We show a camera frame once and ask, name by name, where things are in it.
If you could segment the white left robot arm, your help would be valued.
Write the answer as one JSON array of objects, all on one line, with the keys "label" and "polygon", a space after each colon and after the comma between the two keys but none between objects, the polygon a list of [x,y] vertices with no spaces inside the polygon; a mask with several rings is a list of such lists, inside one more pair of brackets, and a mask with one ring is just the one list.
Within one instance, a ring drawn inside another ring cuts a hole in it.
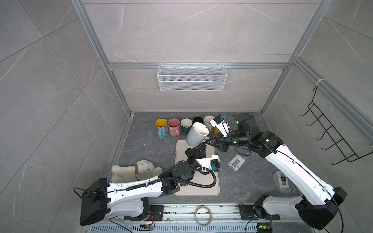
[{"label": "white left robot arm", "polygon": [[123,216],[125,220],[143,220],[150,214],[148,199],[172,195],[183,185],[212,188],[217,183],[214,173],[219,158],[206,157],[203,142],[185,151],[187,160],[179,161],[168,171],[142,181],[108,183],[100,178],[81,194],[80,225],[100,222],[106,217]]}]

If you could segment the light green mug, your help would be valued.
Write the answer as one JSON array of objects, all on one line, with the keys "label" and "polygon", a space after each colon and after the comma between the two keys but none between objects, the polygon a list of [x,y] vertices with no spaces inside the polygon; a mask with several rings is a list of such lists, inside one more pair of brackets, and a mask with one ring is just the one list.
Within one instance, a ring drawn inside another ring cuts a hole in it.
[{"label": "light green mug", "polygon": [[214,126],[210,123],[214,119],[213,116],[205,116],[204,117],[204,125],[208,128],[209,132],[212,132]]}]

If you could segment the pink ghost pattern mug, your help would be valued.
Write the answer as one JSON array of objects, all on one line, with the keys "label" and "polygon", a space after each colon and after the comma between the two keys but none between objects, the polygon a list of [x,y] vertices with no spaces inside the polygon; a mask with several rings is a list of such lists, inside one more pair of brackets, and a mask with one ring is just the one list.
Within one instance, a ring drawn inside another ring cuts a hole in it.
[{"label": "pink ghost pattern mug", "polygon": [[177,137],[181,134],[180,120],[177,118],[172,118],[168,121],[169,133],[172,137]]}]

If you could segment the dark green mug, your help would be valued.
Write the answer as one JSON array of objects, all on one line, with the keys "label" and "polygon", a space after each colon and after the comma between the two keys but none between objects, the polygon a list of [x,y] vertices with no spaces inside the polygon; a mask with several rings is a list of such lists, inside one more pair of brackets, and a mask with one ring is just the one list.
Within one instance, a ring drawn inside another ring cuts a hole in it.
[{"label": "dark green mug", "polygon": [[184,118],[181,120],[180,125],[182,133],[187,135],[193,125],[193,121],[189,118]]}]

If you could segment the black mug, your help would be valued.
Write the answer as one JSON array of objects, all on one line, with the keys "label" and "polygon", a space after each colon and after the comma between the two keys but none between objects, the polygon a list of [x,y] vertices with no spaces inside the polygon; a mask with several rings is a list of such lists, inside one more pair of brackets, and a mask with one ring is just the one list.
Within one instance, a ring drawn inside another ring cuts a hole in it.
[{"label": "black mug", "polygon": [[193,124],[197,123],[197,122],[203,124],[204,123],[204,119],[202,117],[196,116],[196,117],[193,118],[192,122],[193,122]]}]

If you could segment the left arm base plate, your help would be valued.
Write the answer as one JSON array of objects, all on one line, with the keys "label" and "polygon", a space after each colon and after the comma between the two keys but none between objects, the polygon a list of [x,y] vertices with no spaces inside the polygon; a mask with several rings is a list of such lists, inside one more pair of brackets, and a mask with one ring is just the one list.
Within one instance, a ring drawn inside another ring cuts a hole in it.
[{"label": "left arm base plate", "polygon": [[143,210],[143,213],[137,217],[129,217],[124,216],[123,220],[130,220],[130,221],[151,221],[152,218],[155,221],[162,221],[164,215],[164,207],[163,205],[150,205]]}]

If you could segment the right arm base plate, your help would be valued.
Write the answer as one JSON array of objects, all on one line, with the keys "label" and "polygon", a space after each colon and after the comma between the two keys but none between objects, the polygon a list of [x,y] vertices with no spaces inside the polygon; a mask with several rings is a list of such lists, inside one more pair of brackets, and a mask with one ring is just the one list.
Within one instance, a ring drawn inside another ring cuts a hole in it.
[{"label": "right arm base plate", "polygon": [[238,205],[242,220],[280,220],[279,215],[269,215],[264,208],[240,203]]}]

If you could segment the blue butterfly mug yellow inside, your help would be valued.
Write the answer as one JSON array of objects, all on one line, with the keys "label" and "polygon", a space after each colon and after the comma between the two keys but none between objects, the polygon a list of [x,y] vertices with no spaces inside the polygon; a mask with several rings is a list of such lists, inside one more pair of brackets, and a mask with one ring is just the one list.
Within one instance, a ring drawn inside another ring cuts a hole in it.
[{"label": "blue butterfly mug yellow inside", "polygon": [[168,121],[166,119],[158,119],[155,125],[157,127],[158,137],[160,139],[164,139],[169,135]]}]

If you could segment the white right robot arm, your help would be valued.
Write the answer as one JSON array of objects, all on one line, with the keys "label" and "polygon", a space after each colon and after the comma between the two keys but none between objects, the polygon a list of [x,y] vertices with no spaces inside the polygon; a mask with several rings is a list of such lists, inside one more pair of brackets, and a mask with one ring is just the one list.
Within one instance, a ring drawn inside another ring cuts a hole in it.
[{"label": "white right robot arm", "polygon": [[285,215],[302,219],[310,227],[324,229],[336,214],[347,194],[341,187],[333,187],[307,168],[273,132],[262,132],[255,117],[249,113],[235,115],[236,132],[229,131],[226,120],[218,115],[209,123],[219,134],[206,140],[222,152],[230,147],[257,153],[277,167],[300,190],[301,196],[278,198],[262,195],[253,206],[258,219],[272,215]]}]

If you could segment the grey mug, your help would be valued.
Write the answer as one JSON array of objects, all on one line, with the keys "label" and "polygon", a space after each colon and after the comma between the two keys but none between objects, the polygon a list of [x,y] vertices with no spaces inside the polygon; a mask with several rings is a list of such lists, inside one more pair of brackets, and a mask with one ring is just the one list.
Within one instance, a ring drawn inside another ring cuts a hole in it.
[{"label": "grey mug", "polygon": [[192,125],[186,138],[186,142],[189,146],[195,147],[202,143],[209,135],[208,128],[200,123],[196,122]]}]

